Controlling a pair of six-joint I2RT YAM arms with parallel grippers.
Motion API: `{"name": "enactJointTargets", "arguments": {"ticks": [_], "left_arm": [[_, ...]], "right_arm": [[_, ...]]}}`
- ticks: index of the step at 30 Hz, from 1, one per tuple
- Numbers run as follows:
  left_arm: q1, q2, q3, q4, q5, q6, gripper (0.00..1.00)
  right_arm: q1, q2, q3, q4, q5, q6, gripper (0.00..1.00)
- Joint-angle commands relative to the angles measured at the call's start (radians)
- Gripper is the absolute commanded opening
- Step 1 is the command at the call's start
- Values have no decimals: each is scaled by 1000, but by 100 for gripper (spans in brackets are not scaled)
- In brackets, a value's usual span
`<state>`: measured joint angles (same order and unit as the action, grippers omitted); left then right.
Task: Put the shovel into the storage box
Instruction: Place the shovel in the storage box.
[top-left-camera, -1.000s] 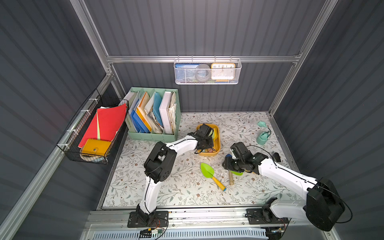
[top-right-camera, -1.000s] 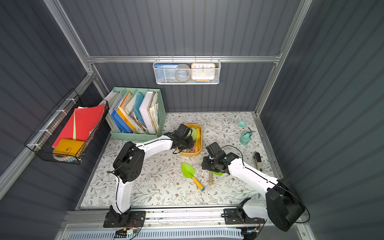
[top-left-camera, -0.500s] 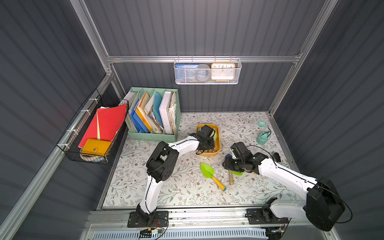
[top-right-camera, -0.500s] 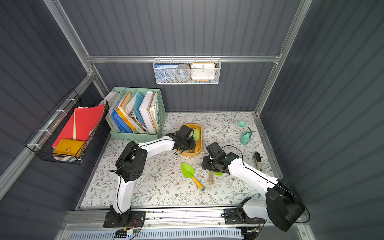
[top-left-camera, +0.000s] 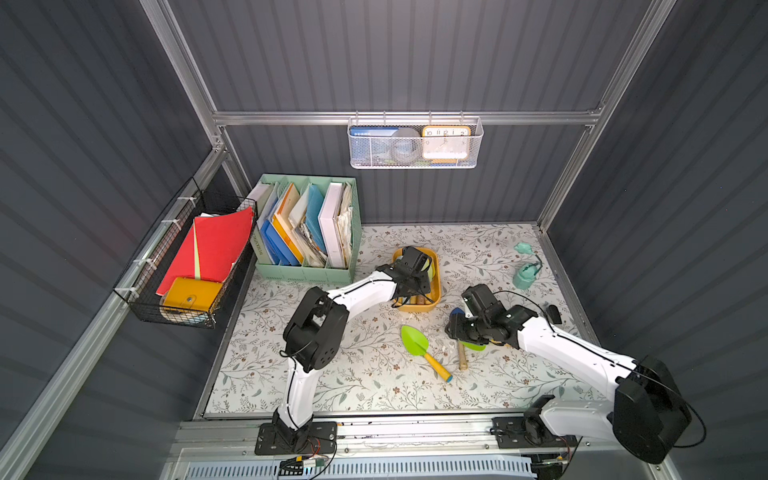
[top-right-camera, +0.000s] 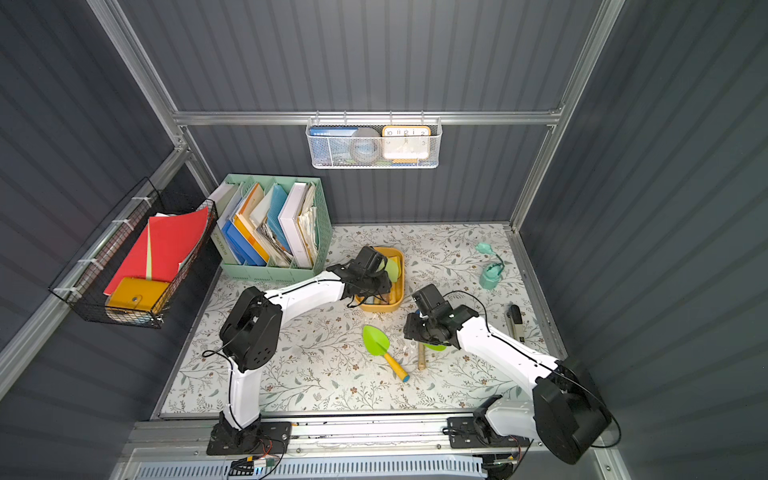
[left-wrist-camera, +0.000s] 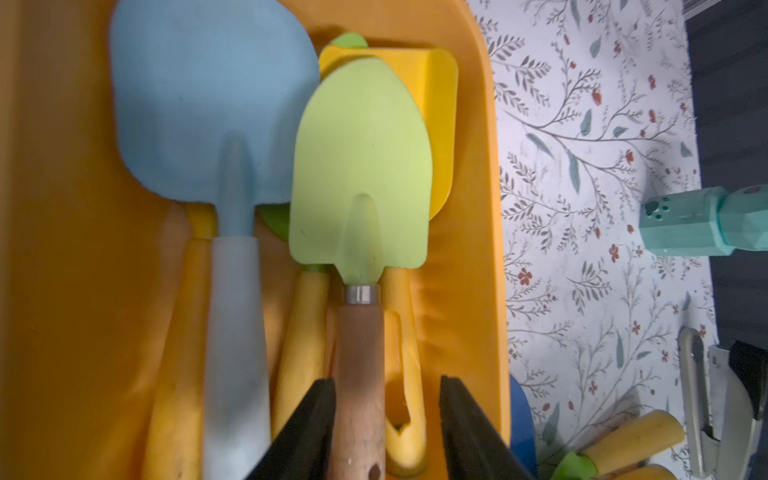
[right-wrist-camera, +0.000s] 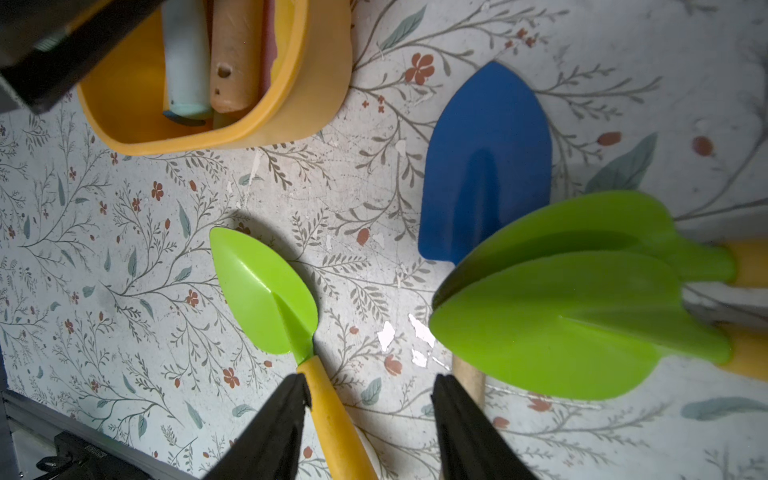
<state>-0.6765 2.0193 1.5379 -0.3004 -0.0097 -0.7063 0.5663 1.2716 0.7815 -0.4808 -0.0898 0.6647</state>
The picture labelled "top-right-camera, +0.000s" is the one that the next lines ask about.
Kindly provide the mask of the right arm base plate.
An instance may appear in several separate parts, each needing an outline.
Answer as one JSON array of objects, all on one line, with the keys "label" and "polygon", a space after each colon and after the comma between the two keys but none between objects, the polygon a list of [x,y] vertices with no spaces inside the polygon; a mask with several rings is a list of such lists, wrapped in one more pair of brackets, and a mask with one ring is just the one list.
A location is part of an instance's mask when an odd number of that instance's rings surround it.
[{"label": "right arm base plate", "polygon": [[520,436],[496,434],[485,420],[474,416],[454,416],[447,419],[442,433],[449,438],[453,449],[507,448],[518,449],[530,445],[531,440]]}]

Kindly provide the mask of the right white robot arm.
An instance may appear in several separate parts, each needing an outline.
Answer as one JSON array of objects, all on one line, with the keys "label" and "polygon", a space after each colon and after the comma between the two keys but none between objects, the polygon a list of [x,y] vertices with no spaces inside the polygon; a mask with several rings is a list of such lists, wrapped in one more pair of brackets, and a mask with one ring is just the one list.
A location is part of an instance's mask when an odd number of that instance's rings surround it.
[{"label": "right white robot arm", "polygon": [[537,439],[560,461],[574,465],[614,421],[591,374],[576,358],[540,353],[491,326],[483,314],[452,306],[429,284],[412,295],[404,337],[451,346],[493,365],[530,398],[514,407],[502,398],[483,404],[480,426],[500,437]]}]

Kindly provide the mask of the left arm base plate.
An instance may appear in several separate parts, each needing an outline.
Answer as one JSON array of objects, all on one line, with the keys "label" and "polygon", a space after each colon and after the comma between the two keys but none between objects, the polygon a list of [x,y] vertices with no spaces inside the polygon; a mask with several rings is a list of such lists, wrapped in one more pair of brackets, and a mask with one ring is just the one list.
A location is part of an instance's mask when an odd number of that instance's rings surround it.
[{"label": "left arm base plate", "polygon": [[238,430],[224,418],[211,431],[208,456],[282,455],[286,452],[293,425],[290,422],[256,422]]}]

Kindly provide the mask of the green pointed trowel yellow handle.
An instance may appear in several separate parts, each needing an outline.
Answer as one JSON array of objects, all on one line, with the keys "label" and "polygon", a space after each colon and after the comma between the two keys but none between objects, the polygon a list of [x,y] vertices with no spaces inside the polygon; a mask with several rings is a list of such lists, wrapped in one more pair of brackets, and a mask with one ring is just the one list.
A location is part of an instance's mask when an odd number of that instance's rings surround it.
[{"label": "green pointed trowel yellow handle", "polygon": [[366,350],[373,356],[383,357],[402,382],[410,379],[406,370],[389,353],[390,341],[383,331],[374,326],[365,325],[362,330],[362,339]]}]

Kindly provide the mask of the green shovel wooden handle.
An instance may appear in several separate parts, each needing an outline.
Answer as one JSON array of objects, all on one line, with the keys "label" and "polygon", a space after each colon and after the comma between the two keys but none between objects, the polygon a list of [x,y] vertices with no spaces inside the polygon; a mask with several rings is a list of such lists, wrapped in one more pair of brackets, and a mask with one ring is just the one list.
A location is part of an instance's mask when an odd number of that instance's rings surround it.
[{"label": "green shovel wooden handle", "polygon": [[385,271],[388,275],[388,278],[392,284],[395,284],[398,282],[399,278],[401,277],[401,262],[400,258],[397,256],[392,256],[387,258],[387,263],[385,266]]}]

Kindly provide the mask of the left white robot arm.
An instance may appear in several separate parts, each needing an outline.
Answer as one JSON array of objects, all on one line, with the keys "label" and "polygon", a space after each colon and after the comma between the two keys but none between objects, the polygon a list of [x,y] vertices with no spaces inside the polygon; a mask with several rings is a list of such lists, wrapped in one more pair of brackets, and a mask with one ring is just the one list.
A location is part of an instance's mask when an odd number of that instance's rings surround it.
[{"label": "left white robot arm", "polygon": [[207,453],[213,456],[255,453],[270,446],[286,451],[289,422],[261,425],[259,403],[264,368],[277,352],[282,327],[296,317],[343,299],[383,296],[392,289],[389,259],[370,246],[344,263],[294,285],[262,291],[245,289],[219,331],[218,355],[230,367],[227,403],[214,425]]}]

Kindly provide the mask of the blue shovel wooden handle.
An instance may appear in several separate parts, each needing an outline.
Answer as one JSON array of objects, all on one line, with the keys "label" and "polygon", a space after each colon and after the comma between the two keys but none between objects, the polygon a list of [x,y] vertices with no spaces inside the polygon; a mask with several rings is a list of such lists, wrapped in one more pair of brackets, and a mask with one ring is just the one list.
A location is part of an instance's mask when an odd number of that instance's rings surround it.
[{"label": "blue shovel wooden handle", "polygon": [[419,371],[426,369],[426,347],[423,343],[417,344],[417,367]]}]

